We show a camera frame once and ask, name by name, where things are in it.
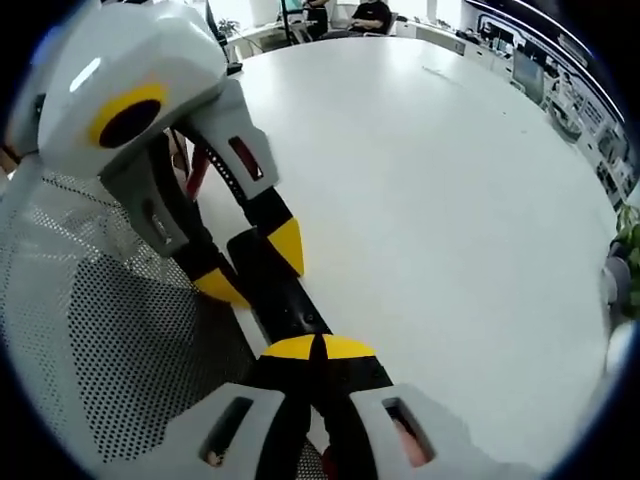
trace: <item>white round table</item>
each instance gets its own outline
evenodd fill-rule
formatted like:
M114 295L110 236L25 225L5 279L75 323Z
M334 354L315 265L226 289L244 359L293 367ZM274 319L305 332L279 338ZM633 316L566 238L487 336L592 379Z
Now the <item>white round table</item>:
M615 218L588 162L516 89L419 40L296 46L238 78L332 330L374 346L493 458L550 467L606 349L598 279ZM218 245L247 228L215 173L199 198Z

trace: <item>potted plant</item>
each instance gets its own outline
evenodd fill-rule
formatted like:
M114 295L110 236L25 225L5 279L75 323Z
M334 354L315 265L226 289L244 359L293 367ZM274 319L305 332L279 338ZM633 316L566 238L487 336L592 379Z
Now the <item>potted plant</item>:
M640 318L640 209L623 204L605 263L607 300L627 318Z
M223 18L222 20L218 21L218 31L226 38L229 38L234 33L236 33L239 28L240 23L236 22L235 20Z

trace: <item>gray mesh fabric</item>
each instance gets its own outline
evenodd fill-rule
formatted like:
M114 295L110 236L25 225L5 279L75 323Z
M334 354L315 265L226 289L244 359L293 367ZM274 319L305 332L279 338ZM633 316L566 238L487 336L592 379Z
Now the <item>gray mesh fabric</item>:
M195 292L97 180L24 160L0 203L0 334L55 437L85 468L134 459L254 358L230 308ZM299 478L324 478L305 447Z

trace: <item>desk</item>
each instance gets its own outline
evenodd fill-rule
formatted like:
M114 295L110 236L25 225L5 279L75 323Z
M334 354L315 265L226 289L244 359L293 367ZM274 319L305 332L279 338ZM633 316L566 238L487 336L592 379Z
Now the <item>desk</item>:
M373 345L492 457L549 466L606 350L598 280L615 216L589 165L516 89L427 42L305 44L237 78L331 328ZM247 228L216 174L199 198L219 245Z

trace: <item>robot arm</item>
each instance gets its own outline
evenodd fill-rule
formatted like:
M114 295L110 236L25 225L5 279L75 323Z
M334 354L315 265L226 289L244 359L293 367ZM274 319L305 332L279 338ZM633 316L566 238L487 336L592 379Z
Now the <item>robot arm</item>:
M204 293L247 306L233 268L173 174L163 131L207 152L249 223L303 273L297 221L275 161L205 20L185 5L110 4L74 30L52 69L37 146L52 170L99 176L137 233Z

